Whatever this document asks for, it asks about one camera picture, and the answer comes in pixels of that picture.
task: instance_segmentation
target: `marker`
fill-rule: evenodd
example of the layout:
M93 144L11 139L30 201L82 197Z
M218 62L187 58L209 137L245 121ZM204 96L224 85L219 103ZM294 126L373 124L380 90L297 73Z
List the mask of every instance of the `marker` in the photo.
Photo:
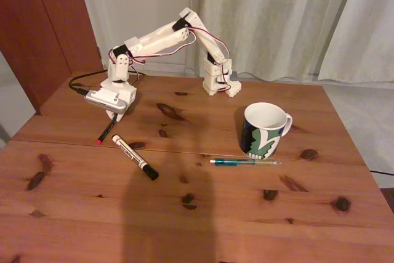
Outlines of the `marker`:
M237 166L239 164L281 164L279 161L275 160L225 160L223 158L216 158L209 162L214 163L216 166Z
M129 158L138 164L138 167L143 170L151 180L156 180L159 177L159 173L156 172L145 160L143 160L137 152L131 149L131 147L128 146L128 144L123 141L119 135L113 135L112 141L119 146Z
M118 115L115 113L110 124L107 126L107 128L103 131L103 133L101 134L101 136L97 139L97 143L100 145L105 137L110 133L110 131L112 130L113 126L116 123L116 118L118 117Z

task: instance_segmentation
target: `white mug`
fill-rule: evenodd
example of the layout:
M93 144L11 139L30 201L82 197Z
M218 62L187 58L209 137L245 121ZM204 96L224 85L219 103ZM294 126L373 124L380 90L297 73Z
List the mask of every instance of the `white mug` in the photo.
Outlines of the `white mug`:
M244 126L239 143L242 151L258 160L274 155L280 138L290 130L292 117L280 107L270 103L249 105L244 115Z

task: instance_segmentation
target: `ballpoint pen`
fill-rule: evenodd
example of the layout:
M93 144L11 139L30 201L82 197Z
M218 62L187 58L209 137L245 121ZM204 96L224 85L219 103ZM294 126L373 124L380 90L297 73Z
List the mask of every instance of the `ballpoint pen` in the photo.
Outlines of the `ballpoint pen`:
M225 160L223 158L215 158L209 162L214 163L216 166L237 166L238 164L281 164L279 161L275 160Z

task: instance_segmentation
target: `white robotic arm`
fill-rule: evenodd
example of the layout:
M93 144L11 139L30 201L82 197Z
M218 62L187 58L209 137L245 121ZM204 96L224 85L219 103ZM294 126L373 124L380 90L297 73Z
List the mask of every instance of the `white robotic arm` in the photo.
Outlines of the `white robotic arm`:
M133 37L125 41L122 46L114 47L113 56L110 53L111 59L108 63L108 78L101 83L102 88L99 91L89 91L85 96L86 100L106 109L110 118L117 113L116 120L120 121L135 100L137 91L127 82L129 65L133 62L141 62L137 59L173 54L157 53L185 41L190 33L207 52L207 58L204 59L203 87L208 94L214 95L218 91L226 91L230 97L233 97L238 93L241 84L239 81L230 81L231 60L229 57L227 59L224 57L215 42L215 39L218 39L207 31L198 15L191 9L186 8L179 15L181 19L177 22L171 22L144 37ZM182 45L176 51L193 42Z

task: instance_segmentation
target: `green pattern on mug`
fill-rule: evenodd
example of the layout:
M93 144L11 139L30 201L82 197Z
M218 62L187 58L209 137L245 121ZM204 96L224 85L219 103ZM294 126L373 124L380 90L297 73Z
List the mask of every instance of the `green pattern on mug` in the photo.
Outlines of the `green pattern on mug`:
M246 153L249 157L255 159L264 159L274 154L278 146L283 129L267 131L265 129L255 129L252 136L255 139L250 145L250 150Z

